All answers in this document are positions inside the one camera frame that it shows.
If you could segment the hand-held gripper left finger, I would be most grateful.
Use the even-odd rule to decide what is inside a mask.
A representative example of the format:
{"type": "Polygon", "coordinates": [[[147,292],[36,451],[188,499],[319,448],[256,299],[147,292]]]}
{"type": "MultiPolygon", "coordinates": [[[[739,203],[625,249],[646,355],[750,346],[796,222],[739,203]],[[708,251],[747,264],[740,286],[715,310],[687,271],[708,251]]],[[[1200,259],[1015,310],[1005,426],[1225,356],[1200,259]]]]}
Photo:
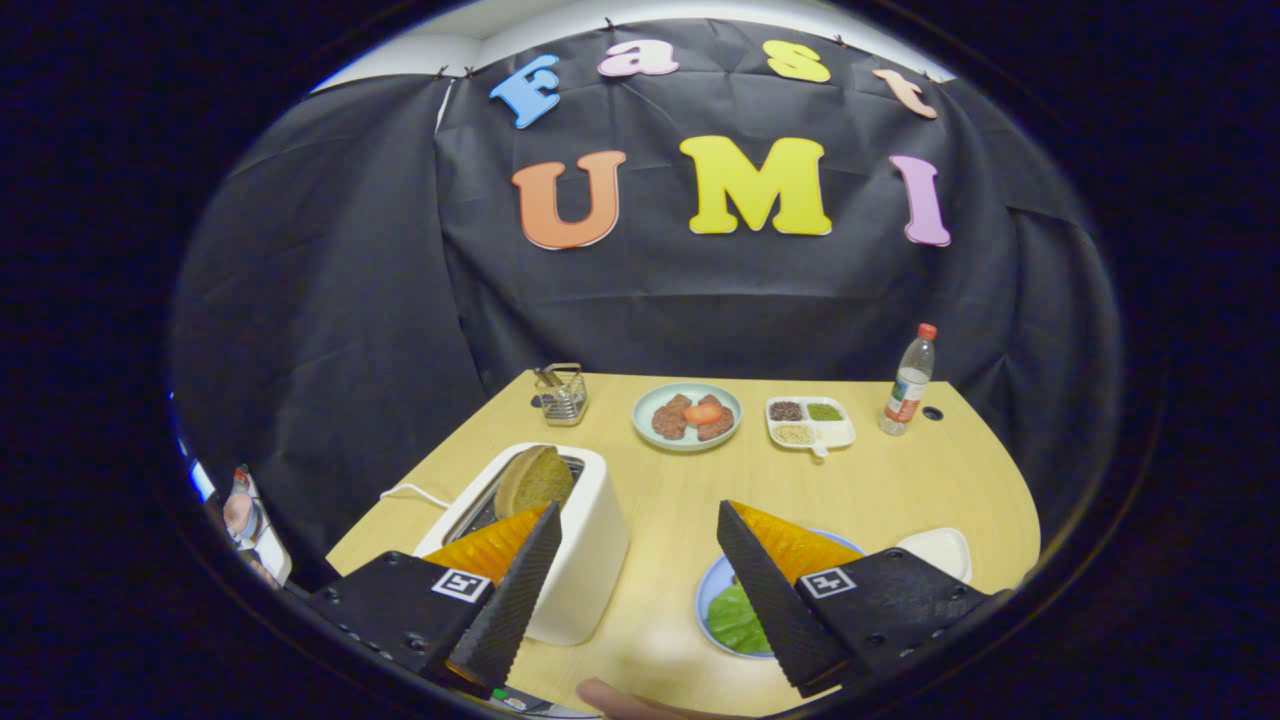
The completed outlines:
{"type": "Polygon", "coordinates": [[[424,559],[387,551],[305,603],[375,657],[488,698],[506,684],[561,539],[552,501],[424,559]]]}

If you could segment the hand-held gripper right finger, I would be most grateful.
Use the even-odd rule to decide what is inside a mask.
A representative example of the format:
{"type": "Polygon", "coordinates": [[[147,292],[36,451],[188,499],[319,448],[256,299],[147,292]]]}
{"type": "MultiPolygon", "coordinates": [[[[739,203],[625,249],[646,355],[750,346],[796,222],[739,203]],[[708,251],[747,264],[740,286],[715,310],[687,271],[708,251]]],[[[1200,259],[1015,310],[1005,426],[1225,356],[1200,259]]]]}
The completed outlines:
{"type": "Polygon", "coordinates": [[[861,555],[745,503],[716,532],[773,655],[801,697],[884,685],[1001,605],[902,547],[861,555]]]}

